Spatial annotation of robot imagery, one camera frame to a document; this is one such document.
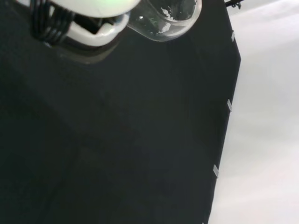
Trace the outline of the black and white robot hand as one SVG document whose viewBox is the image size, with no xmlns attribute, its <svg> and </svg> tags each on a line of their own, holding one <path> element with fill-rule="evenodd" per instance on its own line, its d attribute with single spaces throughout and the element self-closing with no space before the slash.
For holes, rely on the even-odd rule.
<svg viewBox="0 0 299 224">
<path fill-rule="evenodd" d="M 109 44 L 127 26 L 138 0 L 14 0 L 28 13 L 31 35 L 48 45 L 65 38 L 88 47 Z"/>
</svg>

